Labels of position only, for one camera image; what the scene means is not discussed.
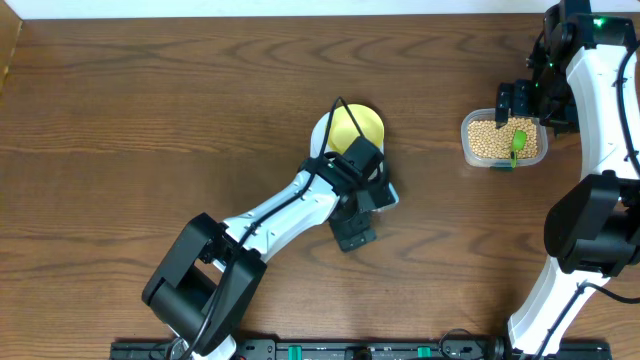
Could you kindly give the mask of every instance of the wall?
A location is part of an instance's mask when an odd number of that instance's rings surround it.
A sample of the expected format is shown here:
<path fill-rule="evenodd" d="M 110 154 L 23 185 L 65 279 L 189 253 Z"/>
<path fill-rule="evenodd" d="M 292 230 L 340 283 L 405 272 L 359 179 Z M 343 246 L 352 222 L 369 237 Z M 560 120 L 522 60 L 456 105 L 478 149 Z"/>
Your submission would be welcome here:
<path fill-rule="evenodd" d="M 9 63 L 16 48 L 22 21 L 0 0 L 0 91 L 9 72 Z"/>
<path fill-rule="evenodd" d="M 22 19 L 542 13 L 558 0 L 7 0 Z M 640 12 L 638 0 L 591 0 Z"/>

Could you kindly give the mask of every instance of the wood grain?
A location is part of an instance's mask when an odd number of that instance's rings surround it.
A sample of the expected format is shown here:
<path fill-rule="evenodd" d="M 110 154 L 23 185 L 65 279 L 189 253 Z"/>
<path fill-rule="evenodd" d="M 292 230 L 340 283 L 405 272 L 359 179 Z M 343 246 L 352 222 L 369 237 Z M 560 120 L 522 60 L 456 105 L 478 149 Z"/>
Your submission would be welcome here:
<path fill-rule="evenodd" d="M 640 17 L 635 16 L 636 23 Z M 185 223 L 282 189 L 342 95 L 384 116 L 400 205 L 349 254 L 327 226 L 276 255 L 242 329 L 281 338 L 498 335 L 545 259 L 577 136 L 515 173 L 466 164 L 460 123 L 523 66 L 539 15 L 33 21 L 0 108 L 0 358 L 104 359 L 167 328 L 140 301 Z M 629 268 L 609 288 L 633 294 Z M 640 351 L 602 296 L 571 338 Z"/>

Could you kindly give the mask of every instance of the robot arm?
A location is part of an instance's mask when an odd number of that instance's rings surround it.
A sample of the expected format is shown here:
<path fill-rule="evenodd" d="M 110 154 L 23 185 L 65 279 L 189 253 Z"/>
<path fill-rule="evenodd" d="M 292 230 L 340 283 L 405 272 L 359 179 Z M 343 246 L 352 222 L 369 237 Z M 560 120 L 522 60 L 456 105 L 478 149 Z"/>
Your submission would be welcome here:
<path fill-rule="evenodd" d="M 498 123 L 510 113 L 537 117 L 556 133 L 579 131 L 582 142 L 582 181 L 549 212 L 544 270 L 508 322 L 515 354 L 555 354 L 594 292 L 587 288 L 567 311 L 577 285 L 603 286 L 640 260 L 635 209 L 640 183 L 629 161 L 617 94 L 621 63 L 635 44 L 631 20 L 595 16 L 588 1 L 563 0 L 545 14 L 543 34 L 527 62 L 533 79 L 500 85 Z M 633 54 L 622 93 L 629 137 L 640 145 L 635 63 Z M 619 200 L 626 212 L 614 209 Z"/>
<path fill-rule="evenodd" d="M 236 348 L 231 332 L 267 261 L 291 240 L 327 220 L 343 251 L 375 239 L 371 212 L 398 202 L 384 164 L 382 152 L 359 136 L 344 154 L 304 161 L 289 186 L 251 211 L 221 223 L 197 216 L 147 283 L 143 302 L 193 344 L 196 359 L 229 359 Z M 223 272 L 218 284 L 195 266 L 197 260 Z"/>

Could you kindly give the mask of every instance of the green connector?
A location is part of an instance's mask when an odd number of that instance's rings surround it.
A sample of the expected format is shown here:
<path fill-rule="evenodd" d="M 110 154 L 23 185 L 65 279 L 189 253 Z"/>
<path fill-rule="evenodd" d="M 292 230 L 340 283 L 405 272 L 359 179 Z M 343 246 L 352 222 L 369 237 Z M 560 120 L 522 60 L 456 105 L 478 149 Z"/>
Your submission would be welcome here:
<path fill-rule="evenodd" d="M 302 360 L 302 348 L 300 346 L 289 346 L 289 360 Z"/>
<path fill-rule="evenodd" d="M 431 348 L 426 346 L 419 347 L 418 357 L 419 358 L 431 357 Z"/>

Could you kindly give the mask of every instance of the green spoon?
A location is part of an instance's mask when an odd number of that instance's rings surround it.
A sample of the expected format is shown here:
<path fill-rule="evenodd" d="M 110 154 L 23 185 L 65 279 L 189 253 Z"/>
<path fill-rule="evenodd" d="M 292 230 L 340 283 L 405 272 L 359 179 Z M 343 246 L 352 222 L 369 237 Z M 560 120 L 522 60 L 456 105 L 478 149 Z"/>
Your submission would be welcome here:
<path fill-rule="evenodd" d="M 511 167 L 515 168 L 518 164 L 518 155 L 516 151 L 524 149 L 524 144 L 527 142 L 527 133 L 522 130 L 516 130 L 513 135 L 513 141 L 511 142 Z"/>

